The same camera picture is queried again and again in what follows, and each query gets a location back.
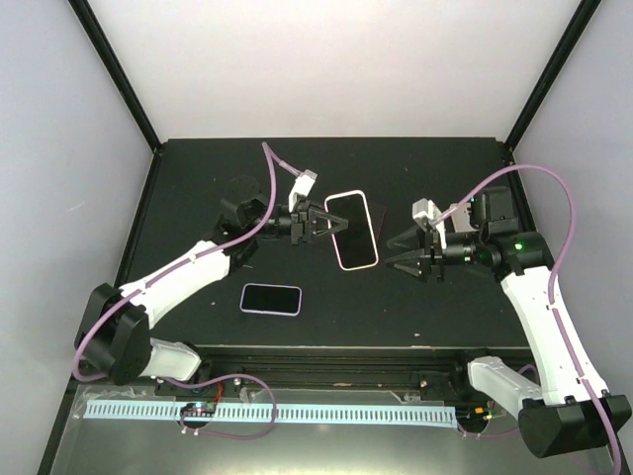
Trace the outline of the magenta bare phone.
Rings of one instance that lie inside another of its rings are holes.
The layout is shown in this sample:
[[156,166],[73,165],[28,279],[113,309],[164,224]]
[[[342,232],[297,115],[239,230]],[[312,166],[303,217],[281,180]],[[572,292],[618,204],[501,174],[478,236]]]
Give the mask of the magenta bare phone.
[[368,201],[368,211],[371,218],[372,230],[376,242],[379,242],[380,235],[384,226],[387,209],[385,206],[376,203],[375,201]]

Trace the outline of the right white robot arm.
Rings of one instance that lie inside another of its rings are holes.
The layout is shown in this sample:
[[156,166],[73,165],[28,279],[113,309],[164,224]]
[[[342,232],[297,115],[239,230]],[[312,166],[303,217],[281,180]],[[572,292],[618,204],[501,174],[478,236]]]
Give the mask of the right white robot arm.
[[551,275],[554,259],[545,239],[520,229],[506,187],[477,192],[465,209],[471,230],[450,232],[432,201],[415,202],[414,224],[389,239],[395,254],[386,263],[422,281],[443,281],[449,265],[486,266],[520,319],[539,380],[497,356],[474,354],[450,373],[452,392],[462,399],[487,395],[516,419],[539,458],[607,445],[632,408],[625,396],[610,392],[584,351]]

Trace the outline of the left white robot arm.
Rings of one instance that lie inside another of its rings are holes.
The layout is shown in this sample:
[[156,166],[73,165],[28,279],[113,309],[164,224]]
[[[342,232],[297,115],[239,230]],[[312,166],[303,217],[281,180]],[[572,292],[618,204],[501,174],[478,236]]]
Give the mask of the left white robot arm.
[[151,330],[189,297],[242,267],[256,251],[258,236],[287,236],[299,244],[337,234],[348,223],[304,196],[293,206],[278,205],[254,178],[232,179],[206,238],[135,282],[102,284],[92,291],[75,338],[75,361],[87,362],[95,372],[75,368],[75,378],[105,378],[116,385],[140,377],[168,378],[191,395],[205,393],[213,372],[194,346],[153,337]]

